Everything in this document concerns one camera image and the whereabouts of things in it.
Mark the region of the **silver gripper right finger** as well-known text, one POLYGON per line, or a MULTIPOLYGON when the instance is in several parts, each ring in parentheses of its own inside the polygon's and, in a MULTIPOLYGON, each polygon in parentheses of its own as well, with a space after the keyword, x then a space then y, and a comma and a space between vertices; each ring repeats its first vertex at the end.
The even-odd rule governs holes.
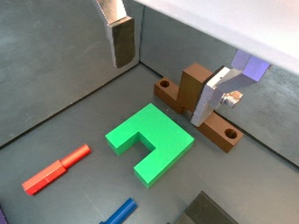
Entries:
POLYGON ((199 127, 223 102, 234 107, 239 100, 227 100, 227 94, 256 82, 254 74, 224 66, 204 85, 191 123, 199 127))

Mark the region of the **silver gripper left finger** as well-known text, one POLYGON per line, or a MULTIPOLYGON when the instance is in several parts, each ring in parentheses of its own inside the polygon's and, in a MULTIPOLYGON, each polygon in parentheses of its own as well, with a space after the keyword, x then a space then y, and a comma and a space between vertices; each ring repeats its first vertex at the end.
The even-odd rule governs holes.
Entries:
POLYGON ((113 65, 121 68, 136 56, 135 20, 127 15, 123 0, 93 0, 93 2, 107 26, 113 65))

